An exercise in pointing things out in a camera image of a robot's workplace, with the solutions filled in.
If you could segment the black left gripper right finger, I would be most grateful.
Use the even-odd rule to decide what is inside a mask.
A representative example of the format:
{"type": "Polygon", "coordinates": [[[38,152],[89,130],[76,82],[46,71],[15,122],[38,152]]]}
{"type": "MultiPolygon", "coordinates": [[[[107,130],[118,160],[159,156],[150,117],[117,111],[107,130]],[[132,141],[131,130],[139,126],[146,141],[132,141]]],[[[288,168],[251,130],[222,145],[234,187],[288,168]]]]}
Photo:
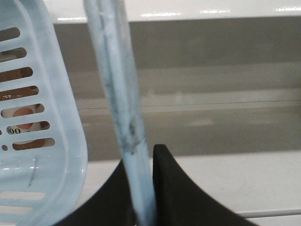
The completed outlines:
{"type": "Polygon", "coordinates": [[[164,144],[153,148],[153,183],[160,226],[253,226],[203,191],[164,144]]]}

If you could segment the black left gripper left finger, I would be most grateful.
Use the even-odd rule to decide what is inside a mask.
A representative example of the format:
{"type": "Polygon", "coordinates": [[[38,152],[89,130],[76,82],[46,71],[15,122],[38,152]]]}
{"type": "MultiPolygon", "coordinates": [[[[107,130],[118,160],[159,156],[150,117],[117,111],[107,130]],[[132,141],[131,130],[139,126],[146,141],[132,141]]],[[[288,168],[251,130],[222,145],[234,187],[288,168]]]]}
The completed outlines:
{"type": "Polygon", "coordinates": [[[134,226],[129,184],[120,161],[104,185],[56,226],[134,226]]]}

